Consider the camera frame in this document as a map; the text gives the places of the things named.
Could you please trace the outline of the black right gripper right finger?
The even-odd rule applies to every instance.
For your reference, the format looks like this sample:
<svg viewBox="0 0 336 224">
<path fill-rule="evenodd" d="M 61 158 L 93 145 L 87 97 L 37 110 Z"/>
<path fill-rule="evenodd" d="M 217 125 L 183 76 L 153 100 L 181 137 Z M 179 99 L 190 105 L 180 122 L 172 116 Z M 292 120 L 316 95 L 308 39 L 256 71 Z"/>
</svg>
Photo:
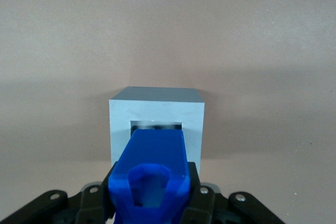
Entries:
<svg viewBox="0 0 336 224">
<path fill-rule="evenodd" d="M 189 162 L 188 167 L 191 194 L 183 210 L 182 223 L 285 223 L 252 194 L 237 191 L 226 198 L 201 184 L 195 163 Z"/>
</svg>

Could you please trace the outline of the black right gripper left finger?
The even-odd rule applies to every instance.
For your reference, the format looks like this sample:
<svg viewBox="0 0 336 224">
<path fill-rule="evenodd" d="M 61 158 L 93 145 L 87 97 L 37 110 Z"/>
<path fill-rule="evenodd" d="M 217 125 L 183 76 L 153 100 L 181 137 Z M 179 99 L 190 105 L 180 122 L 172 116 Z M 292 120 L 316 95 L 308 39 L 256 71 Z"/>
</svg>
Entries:
<svg viewBox="0 0 336 224">
<path fill-rule="evenodd" d="M 108 178 L 115 165 L 101 182 L 92 182 L 74 196 L 63 190 L 50 190 L 1 223 L 116 223 L 116 209 L 109 197 Z"/>
</svg>

